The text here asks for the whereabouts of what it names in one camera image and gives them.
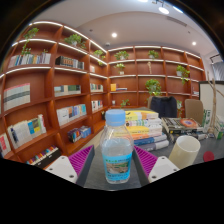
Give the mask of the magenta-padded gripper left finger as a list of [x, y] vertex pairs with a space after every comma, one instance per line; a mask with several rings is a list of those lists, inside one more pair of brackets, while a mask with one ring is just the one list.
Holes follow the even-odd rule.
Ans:
[[47, 171], [83, 187], [94, 155], [94, 146], [90, 145], [69, 157], [60, 156], [47, 168]]

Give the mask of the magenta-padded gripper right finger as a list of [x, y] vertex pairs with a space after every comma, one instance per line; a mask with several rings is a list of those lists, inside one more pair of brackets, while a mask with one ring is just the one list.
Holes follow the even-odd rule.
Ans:
[[157, 157], [138, 146], [134, 147], [133, 159], [142, 186], [179, 170], [166, 156]]

